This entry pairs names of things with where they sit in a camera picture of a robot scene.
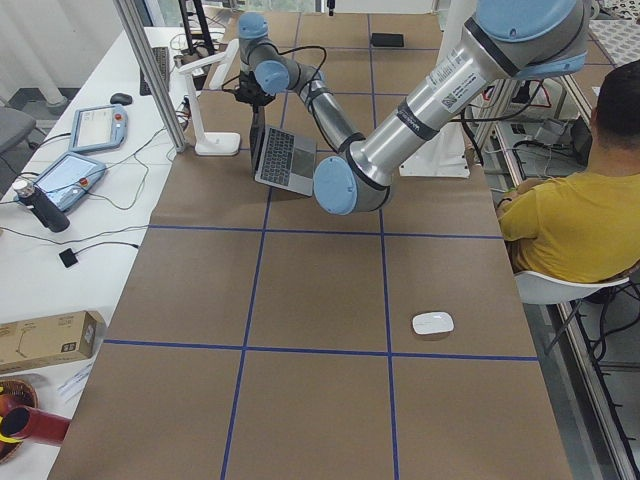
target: water bottle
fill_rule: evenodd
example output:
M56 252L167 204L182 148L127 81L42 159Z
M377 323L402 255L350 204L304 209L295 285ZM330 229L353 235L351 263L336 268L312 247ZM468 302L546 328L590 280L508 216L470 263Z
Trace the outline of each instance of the water bottle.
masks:
M38 220L52 232L61 232L69 226L69 219L62 211L47 197L40 187L25 179L18 179L13 182L12 188L18 194L20 203L38 217Z

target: black keyboard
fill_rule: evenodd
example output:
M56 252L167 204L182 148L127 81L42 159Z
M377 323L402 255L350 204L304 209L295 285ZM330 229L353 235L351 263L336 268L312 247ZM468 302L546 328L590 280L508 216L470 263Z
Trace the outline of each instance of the black keyboard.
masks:
M160 69L160 76L162 77L167 90L169 90L169 73L171 72L171 69L169 68L169 48L152 47L151 50L153 51L153 57L156 60L156 64ZM142 70L140 70L140 95L151 95L151 89L144 78Z
M260 178L278 185L289 185L293 139L294 137L290 133L275 129L269 130Z

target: blue tablet device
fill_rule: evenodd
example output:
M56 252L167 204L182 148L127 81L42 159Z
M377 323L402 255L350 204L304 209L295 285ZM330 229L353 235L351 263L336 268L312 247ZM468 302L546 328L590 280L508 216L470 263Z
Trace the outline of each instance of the blue tablet device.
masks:
M69 150L78 153L117 148L127 135L127 113L121 105L76 111Z
M38 175L35 184L64 212L80 200L105 171L104 163L67 152Z

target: chair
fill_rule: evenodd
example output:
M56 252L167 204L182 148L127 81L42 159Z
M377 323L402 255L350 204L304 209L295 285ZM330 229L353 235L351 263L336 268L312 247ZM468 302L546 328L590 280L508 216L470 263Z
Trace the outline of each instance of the chair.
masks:
M571 310L571 313L563 322L549 346L545 348L545 355L548 355L555 344L558 343L560 336L566 331L569 323L578 313L578 308L580 308L580 304L585 297L602 288L622 285L629 281L629 277L623 277L600 283L574 283L558 280L557 278L530 270L516 273L515 279L522 303L553 305L576 300L576 304Z
M20 110L8 107L0 107L0 154L15 147L23 140L28 141L28 136L36 127L36 119ZM34 149L36 143L29 142L29 148Z

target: white stand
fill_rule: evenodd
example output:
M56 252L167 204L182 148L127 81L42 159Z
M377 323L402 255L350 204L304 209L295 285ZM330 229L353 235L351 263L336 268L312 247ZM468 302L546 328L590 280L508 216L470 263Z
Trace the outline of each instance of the white stand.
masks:
M229 72L231 62L238 52L238 39L234 38L229 42L227 49L222 53L216 53L210 57L191 62L183 65L178 69L178 73L184 75L187 84L187 92L189 94L189 107L191 109L191 118L193 119L193 129L196 134L196 153L198 155L235 155L240 149L240 134L235 132L205 132L202 124L202 116L200 115L200 105L198 104L198 96L196 86L193 82L193 72L199 68L219 63L216 71L211 78L209 88L216 90L222 87L224 79Z
M475 0L451 0L438 63L460 42L464 22L476 10ZM400 175L417 177L469 177L464 138L459 124L448 123L400 166Z

